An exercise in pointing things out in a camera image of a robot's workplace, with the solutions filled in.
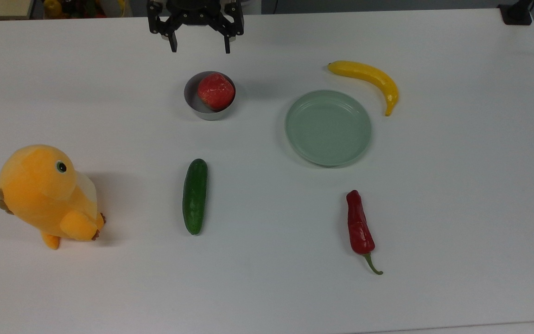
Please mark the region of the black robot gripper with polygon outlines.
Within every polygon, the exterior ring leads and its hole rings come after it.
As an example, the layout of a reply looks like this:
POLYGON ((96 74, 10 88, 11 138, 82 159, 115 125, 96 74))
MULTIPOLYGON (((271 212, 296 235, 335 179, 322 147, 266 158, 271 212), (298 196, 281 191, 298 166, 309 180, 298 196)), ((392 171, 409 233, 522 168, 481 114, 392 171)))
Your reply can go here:
POLYGON ((176 53, 176 30, 181 26, 209 26, 224 36, 225 53, 244 34, 244 14, 239 0, 148 0, 146 11, 150 32, 159 34, 176 53))

